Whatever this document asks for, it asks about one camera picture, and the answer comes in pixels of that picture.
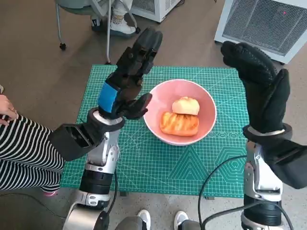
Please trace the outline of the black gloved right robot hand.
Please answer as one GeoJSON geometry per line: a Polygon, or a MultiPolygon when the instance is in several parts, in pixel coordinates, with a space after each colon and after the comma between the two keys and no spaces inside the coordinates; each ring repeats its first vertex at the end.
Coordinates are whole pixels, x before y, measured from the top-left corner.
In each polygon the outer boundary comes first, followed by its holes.
{"type": "Polygon", "coordinates": [[[288,70],[276,70],[268,55],[247,43],[225,41],[221,53],[223,62],[238,71],[245,87],[249,125],[262,134],[284,130],[290,95],[288,70]]]}

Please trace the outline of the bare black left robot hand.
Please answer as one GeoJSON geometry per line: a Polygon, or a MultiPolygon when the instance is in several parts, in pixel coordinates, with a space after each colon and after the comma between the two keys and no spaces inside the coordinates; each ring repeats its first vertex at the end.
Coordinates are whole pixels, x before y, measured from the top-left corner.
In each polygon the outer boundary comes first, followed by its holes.
{"type": "Polygon", "coordinates": [[[151,93],[139,95],[143,76],[154,65],[155,56],[163,40],[161,31],[146,28],[132,47],[127,47],[117,68],[105,80],[98,98],[99,113],[107,119],[125,117],[139,119],[147,111],[151,93]]]}

